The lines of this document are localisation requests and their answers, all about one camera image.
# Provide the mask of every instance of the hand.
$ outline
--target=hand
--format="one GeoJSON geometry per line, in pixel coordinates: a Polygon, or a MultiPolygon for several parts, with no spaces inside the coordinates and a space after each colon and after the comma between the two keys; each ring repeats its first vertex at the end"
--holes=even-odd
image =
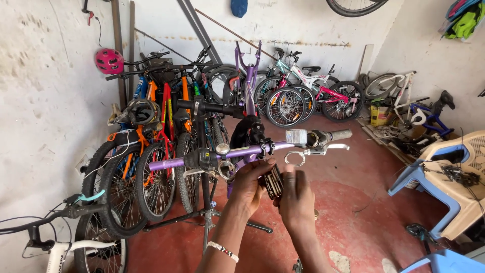
{"type": "Polygon", "coordinates": [[[283,195],[273,201],[291,237],[315,235],[315,194],[305,173],[293,165],[285,167],[283,195]]]}
{"type": "Polygon", "coordinates": [[[266,188],[258,184],[258,177],[269,172],[275,163],[274,158],[270,158],[268,161],[253,161],[237,171],[227,204],[230,206],[241,205],[248,214],[248,218],[251,217],[258,209],[261,196],[266,191],[266,188]]]}

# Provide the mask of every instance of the purple handlebar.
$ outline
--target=purple handlebar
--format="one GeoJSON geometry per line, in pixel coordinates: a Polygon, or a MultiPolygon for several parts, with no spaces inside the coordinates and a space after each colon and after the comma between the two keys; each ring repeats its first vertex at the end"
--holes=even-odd
{"type": "MultiPolygon", "coordinates": [[[[286,141],[275,142],[275,150],[293,148],[293,147],[295,147],[294,144],[286,143],[286,141]]],[[[270,147],[266,147],[266,152],[269,152],[269,150],[270,150],[270,147]]],[[[245,156],[245,155],[259,154],[260,152],[261,152],[261,147],[259,145],[253,145],[249,147],[233,149],[226,155],[226,157],[233,158],[233,157],[239,157],[239,156],[245,156]]],[[[182,167],[182,166],[184,166],[183,157],[152,162],[149,164],[150,171],[158,171],[158,170],[182,167]]]]}

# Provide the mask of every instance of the plastic chair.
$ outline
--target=plastic chair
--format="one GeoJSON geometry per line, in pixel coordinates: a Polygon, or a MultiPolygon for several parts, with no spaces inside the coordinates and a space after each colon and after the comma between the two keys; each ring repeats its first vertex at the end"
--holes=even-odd
{"type": "Polygon", "coordinates": [[[399,270],[407,273],[425,264],[431,264],[433,273],[485,273],[485,265],[448,249],[424,256],[410,266],[399,270]]]}
{"type": "MultiPolygon", "coordinates": [[[[457,182],[451,182],[443,174],[434,171],[441,171],[443,164],[452,165],[448,160],[433,161],[434,156],[448,154],[457,150],[463,150],[461,167],[463,171],[474,172],[479,175],[485,174],[485,131],[463,136],[449,141],[433,143],[426,149],[421,157],[409,165],[398,177],[394,185],[388,190],[393,196],[405,185],[413,180],[420,183],[418,189],[425,189],[435,198],[442,201],[449,208],[449,212],[430,231],[434,239],[446,237],[455,239],[466,228],[482,216],[479,203],[471,198],[468,190],[457,182]],[[434,171],[424,171],[423,165],[434,171]]],[[[473,186],[472,190],[482,200],[485,206],[485,187],[483,185],[473,186]]]]}

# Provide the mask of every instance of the pink helmet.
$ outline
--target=pink helmet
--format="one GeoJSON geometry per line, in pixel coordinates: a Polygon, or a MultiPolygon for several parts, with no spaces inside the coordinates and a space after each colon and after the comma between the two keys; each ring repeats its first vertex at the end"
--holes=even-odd
{"type": "Polygon", "coordinates": [[[95,63],[103,74],[120,74],[124,71],[125,59],[114,49],[100,49],[96,52],[95,63]]]}

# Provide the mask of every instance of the beaded bracelet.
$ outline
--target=beaded bracelet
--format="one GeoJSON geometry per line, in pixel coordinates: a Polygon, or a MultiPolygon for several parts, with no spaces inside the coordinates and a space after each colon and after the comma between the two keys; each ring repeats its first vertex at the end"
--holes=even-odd
{"type": "Polygon", "coordinates": [[[220,250],[224,253],[226,253],[227,255],[229,255],[229,257],[231,257],[233,260],[236,261],[236,263],[239,261],[239,258],[236,256],[236,254],[232,253],[229,249],[223,247],[222,245],[218,244],[218,243],[215,243],[213,241],[210,241],[207,243],[207,246],[211,246],[217,250],[220,250]]]}

